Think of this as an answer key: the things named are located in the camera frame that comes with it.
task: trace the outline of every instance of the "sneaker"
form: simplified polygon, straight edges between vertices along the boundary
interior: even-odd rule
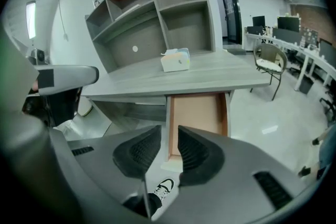
[[[173,187],[174,181],[172,179],[166,179],[155,188],[154,194],[162,201],[172,191]]]
[[[308,176],[310,174],[310,168],[306,168],[305,166],[298,173],[299,177]]]
[[[317,146],[317,145],[320,144],[320,141],[319,141],[318,138],[316,138],[316,139],[314,139],[311,143],[313,144],[313,146]]]

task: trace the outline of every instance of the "wooden shelf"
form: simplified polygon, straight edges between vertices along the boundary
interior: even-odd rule
[[[191,0],[191,1],[185,1],[181,2],[175,5],[170,5],[165,8],[160,9],[161,14],[168,14],[168,13],[174,13],[174,12],[180,12],[188,9],[195,9],[199,7],[203,7],[206,5],[206,0]]]
[[[211,51],[210,17],[206,3],[190,1],[170,6],[162,13],[170,49],[188,48],[191,54]]]
[[[117,20],[112,22],[101,33],[96,35],[95,38],[92,41],[93,42],[104,41],[105,38],[107,38],[111,34],[111,32],[116,30],[118,27],[120,27],[123,24],[127,23],[128,21],[138,17],[139,15],[145,14],[145,13],[151,11],[151,10],[154,10],[154,9],[155,9],[154,0],[150,0],[150,1],[146,2],[145,4],[141,5],[140,7],[132,10],[131,12],[121,15],[121,17],[119,17]]]

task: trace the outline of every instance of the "beige chair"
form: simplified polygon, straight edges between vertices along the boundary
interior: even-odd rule
[[[281,84],[281,75],[287,66],[287,57],[278,47],[265,43],[256,46],[253,50],[253,54],[257,70],[261,69],[264,71],[262,73],[267,72],[271,75],[271,81],[269,84],[271,85],[273,77],[279,80],[279,85],[272,98],[273,101]]]

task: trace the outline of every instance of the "computer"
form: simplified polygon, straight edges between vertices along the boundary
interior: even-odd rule
[[[254,35],[263,35],[264,34],[264,31],[263,31],[263,27],[262,26],[248,26],[247,27],[247,32],[249,34],[254,34]]]
[[[322,56],[324,57],[325,61],[336,68],[336,48],[324,40],[321,40],[320,42],[320,57]]]
[[[252,20],[253,20],[253,26],[265,27],[265,17],[264,16],[253,17]]]
[[[300,20],[297,17],[278,17],[278,28],[300,32]]]

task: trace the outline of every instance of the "tissue box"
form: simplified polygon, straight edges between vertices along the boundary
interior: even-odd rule
[[[161,58],[164,72],[188,70],[190,68],[190,54],[187,48],[167,50]]]

